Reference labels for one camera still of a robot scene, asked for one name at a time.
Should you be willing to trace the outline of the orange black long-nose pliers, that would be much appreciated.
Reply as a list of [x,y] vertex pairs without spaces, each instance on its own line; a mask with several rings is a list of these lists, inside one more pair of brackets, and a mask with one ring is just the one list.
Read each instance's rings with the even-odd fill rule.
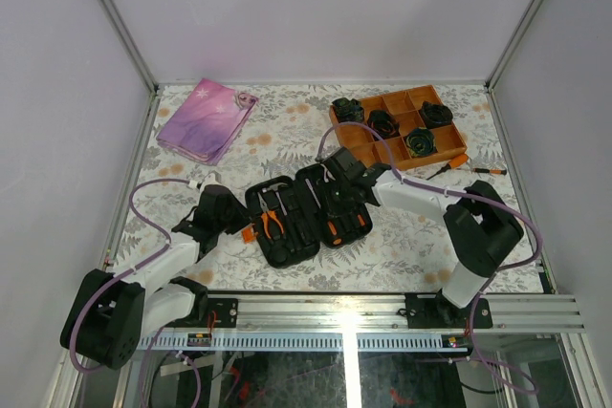
[[279,218],[276,216],[276,213],[273,210],[270,210],[267,202],[263,198],[261,193],[257,194],[259,205],[261,207],[261,221],[263,224],[264,232],[268,239],[272,241],[280,240],[285,233],[285,229]]

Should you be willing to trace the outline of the black orange handled screwdriver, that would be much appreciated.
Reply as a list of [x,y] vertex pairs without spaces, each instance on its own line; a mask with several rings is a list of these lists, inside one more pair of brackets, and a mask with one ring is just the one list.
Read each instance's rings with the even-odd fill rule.
[[337,227],[333,219],[327,220],[327,227],[329,229],[329,233],[330,233],[329,238],[330,238],[332,245],[338,246],[342,242],[342,239],[340,236],[339,228]]

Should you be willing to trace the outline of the small steel hammer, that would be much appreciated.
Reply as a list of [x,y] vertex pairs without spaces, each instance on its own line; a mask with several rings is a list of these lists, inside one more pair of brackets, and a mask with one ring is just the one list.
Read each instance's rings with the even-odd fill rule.
[[271,186],[269,186],[267,188],[264,188],[265,192],[273,192],[274,193],[275,197],[278,200],[281,212],[282,212],[282,214],[284,216],[287,215],[287,210],[286,210],[285,204],[283,203],[283,200],[281,198],[280,189],[283,188],[283,187],[286,187],[286,186],[287,186],[287,184],[285,184],[285,183],[274,183]]

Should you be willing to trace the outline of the black plastic tool case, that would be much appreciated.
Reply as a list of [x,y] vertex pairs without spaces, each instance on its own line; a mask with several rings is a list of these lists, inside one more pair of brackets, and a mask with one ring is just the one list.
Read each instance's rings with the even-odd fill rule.
[[[242,230],[242,238],[246,243],[256,242],[262,253],[273,268],[288,268],[307,261],[318,254],[322,247],[338,249],[350,245],[370,233],[373,223],[365,204],[358,207],[356,213],[349,213],[333,219],[339,228],[342,242],[333,246],[327,220],[324,212],[322,186],[328,182],[324,167],[321,164],[307,166],[297,171],[293,178],[279,176],[258,183],[245,193],[247,210],[251,214],[251,223]],[[310,179],[321,204],[317,205],[305,183]],[[284,216],[273,192],[265,192],[264,188],[274,183],[285,183],[280,189],[280,195],[285,204],[287,215]],[[284,226],[284,236],[278,241],[267,238],[261,221],[261,207],[257,194],[261,193],[270,210],[276,213]]]

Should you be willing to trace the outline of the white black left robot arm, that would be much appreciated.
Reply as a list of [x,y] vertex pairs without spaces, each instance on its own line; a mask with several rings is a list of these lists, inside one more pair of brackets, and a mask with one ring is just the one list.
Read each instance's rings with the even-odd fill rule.
[[213,328],[217,311],[207,288],[182,273],[216,248],[221,234],[245,228],[250,215],[223,185],[190,182],[189,187],[199,191],[199,202],[163,232],[161,248],[84,276],[60,334],[78,371],[88,371],[82,357],[99,367],[121,368],[142,338],[166,326]]

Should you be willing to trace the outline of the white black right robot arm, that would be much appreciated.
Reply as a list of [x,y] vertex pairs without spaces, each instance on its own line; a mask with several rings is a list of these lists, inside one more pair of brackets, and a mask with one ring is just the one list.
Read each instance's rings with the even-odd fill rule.
[[388,164],[365,166],[346,148],[319,162],[336,187],[338,204],[350,202],[399,208],[422,215],[448,232],[457,264],[436,302],[438,319],[457,326],[470,315],[470,303],[523,238],[524,230],[486,182],[464,190],[440,188],[410,179]]

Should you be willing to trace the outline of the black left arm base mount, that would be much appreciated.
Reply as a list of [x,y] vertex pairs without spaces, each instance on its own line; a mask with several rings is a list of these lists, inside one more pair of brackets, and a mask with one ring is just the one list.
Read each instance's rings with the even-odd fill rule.
[[237,298],[209,298],[194,307],[186,318],[178,319],[176,327],[235,328],[238,318]]

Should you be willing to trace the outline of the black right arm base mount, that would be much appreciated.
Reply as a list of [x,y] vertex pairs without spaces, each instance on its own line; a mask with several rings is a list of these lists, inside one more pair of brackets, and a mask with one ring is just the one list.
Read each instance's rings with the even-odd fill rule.
[[404,306],[396,314],[407,320],[412,329],[467,329],[470,324],[477,330],[492,328],[489,302],[479,298],[464,308],[453,306],[440,291],[436,293],[406,293]]

